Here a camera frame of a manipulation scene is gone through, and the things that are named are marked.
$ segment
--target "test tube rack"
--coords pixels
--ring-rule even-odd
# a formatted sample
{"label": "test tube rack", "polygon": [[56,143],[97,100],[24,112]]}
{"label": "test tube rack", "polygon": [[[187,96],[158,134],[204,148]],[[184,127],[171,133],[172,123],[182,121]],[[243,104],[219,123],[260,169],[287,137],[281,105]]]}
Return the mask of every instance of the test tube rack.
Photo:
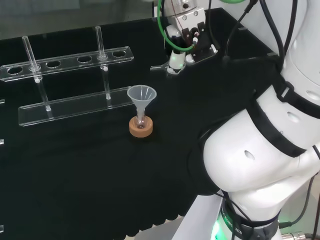
{"label": "test tube rack", "polygon": [[[19,107],[18,122],[20,126],[30,126],[133,104],[127,95],[130,86],[110,90],[108,79],[108,65],[129,62],[134,59],[130,47],[104,49],[100,26],[95,27],[95,33],[98,51],[40,60],[35,59],[29,38],[27,36],[22,37],[29,61],[1,66],[0,80],[9,82],[33,77],[38,86],[42,102]],[[92,67],[99,67],[104,91],[48,100],[43,76]]]}

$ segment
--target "funnel stem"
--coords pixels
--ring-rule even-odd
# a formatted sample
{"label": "funnel stem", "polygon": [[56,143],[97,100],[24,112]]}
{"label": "funnel stem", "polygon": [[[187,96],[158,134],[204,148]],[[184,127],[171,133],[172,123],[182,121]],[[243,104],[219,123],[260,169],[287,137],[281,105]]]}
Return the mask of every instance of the funnel stem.
{"label": "funnel stem", "polygon": [[144,108],[137,108],[136,112],[137,112],[137,116],[138,116],[138,121],[141,122],[142,118],[145,115],[145,109]]}

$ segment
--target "plastic funnel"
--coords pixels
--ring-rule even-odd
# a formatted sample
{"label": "plastic funnel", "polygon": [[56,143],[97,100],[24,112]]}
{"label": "plastic funnel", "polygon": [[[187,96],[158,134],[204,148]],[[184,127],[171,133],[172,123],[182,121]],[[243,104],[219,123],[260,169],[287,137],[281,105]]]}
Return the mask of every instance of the plastic funnel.
{"label": "plastic funnel", "polygon": [[128,89],[128,96],[136,106],[138,112],[143,110],[151,103],[157,96],[156,90],[146,85],[136,85]]}

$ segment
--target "black table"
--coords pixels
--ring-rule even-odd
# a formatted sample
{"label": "black table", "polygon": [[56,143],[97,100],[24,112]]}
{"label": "black table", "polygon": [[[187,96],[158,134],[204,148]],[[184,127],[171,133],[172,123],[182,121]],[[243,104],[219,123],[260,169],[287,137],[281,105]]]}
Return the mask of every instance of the black table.
{"label": "black table", "polygon": [[[1,239],[94,240],[135,236],[184,216],[197,194],[186,156],[199,130],[245,108],[269,85],[268,62],[222,66],[235,20],[212,10],[218,56],[166,78],[150,66],[167,61],[154,19],[102,26],[105,48],[130,46],[134,60],[109,67],[110,88],[144,84],[157,91],[146,109],[154,132],[129,133],[133,105],[33,126],[18,125],[18,107],[41,102],[32,78],[0,83]],[[92,28],[29,37],[36,59],[97,50]],[[232,58],[270,53],[249,31],[237,31]],[[0,41],[0,65],[27,61],[21,38]],[[44,76],[49,100],[103,91],[97,68]]]}

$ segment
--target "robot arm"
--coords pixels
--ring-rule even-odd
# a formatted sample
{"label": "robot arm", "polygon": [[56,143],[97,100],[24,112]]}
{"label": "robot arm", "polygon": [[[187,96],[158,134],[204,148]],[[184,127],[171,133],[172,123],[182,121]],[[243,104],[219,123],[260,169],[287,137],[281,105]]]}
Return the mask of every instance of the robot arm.
{"label": "robot arm", "polygon": [[[320,171],[320,1],[307,4],[303,25],[284,61],[282,87],[269,87],[204,146],[208,175],[256,223],[257,232],[276,223],[288,198]],[[219,225],[231,239],[222,216]],[[267,237],[282,239],[279,230]]]}

